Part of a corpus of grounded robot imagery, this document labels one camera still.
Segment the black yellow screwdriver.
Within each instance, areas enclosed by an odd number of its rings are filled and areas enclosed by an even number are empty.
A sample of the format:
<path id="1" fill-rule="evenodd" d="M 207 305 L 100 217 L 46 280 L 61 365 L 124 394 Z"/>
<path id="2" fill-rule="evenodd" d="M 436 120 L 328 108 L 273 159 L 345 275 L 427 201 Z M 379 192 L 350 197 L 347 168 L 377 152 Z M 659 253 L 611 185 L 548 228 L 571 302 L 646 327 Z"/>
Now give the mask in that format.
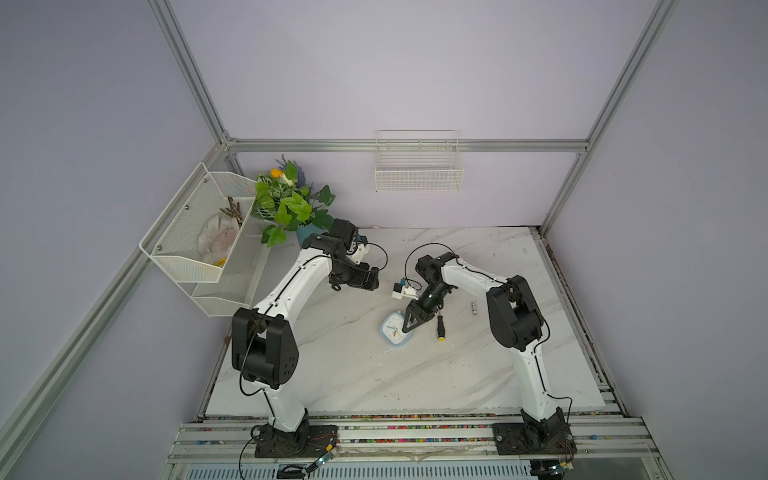
<path id="1" fill-rule="evenodd" d="M 437 315 L 437 336 L 439 341 L 444 341 L 446 338 L 446 328 L 442 314 Z"/>

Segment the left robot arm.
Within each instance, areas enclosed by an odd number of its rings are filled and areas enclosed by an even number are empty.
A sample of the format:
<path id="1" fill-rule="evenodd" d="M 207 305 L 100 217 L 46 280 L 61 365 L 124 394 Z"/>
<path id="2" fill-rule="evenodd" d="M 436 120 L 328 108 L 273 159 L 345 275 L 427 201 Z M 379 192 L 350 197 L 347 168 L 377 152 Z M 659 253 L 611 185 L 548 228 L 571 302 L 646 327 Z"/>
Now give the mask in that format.
<path id="1" fill-rule="evenodd" d="M 306 417 L 305 407 L 285 388 L 299 363 L 293 322 L 322 283 L 334 291 L 376 290 L 380 269 L 363 261 L 368 251 L 358 228 L 336 219 L 328 232 L 304 240 L 295 262 L 264 299 L 233 315 L 232 367 L 265 395 L 273 429 L 293 434 Z"/>

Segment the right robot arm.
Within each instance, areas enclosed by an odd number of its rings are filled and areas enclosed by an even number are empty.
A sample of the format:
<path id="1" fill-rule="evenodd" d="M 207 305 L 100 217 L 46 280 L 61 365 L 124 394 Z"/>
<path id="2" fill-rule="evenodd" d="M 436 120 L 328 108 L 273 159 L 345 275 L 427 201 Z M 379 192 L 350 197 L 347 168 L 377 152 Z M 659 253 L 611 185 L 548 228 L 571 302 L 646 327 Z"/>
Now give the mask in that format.
<path id="1" fill-rule="evenodd" d="M 461 262 L 452 252 L 438 257 L 425 255 L 415 270 L 426 285 L 409 302 L 402 331 L 408 333 L 431 321 L 444 306 L 445 297 L 455 290 L 484 299 L 492 336 L 510 352 L 521 383 L 524 421 L 537 429 L 552 418 L 562 421 L 562 409 L 549 396 L 540 348 L 545 318 L 527 280 L 519 275 L 503 278 L 488 273 Z"/>

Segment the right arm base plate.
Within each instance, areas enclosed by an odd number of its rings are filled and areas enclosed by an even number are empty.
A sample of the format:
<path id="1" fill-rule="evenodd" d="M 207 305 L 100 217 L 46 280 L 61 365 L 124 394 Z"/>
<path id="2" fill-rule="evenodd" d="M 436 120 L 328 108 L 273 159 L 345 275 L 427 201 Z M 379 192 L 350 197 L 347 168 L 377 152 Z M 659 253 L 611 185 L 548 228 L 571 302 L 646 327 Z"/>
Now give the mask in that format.
<path id="1" fill-rule="evenodd" d="M 499 455 L 573 456 L 577 452 L 568 425 L 554 428 L 523 423 L 495 423 L 492 436 Z"/>

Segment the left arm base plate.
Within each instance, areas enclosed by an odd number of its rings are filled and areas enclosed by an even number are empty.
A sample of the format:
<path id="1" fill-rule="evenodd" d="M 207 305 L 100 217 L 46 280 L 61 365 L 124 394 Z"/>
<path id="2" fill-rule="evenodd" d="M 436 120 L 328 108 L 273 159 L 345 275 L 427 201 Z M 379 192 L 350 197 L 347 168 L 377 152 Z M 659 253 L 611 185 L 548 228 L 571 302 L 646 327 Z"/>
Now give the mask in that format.
<path id="1" fill-rule="evenodd" d="M 255 458 L 319 458 L 338 441 L 336 425 L 301 425 L 295 432 L 262 425 L 257 430 Z"/>

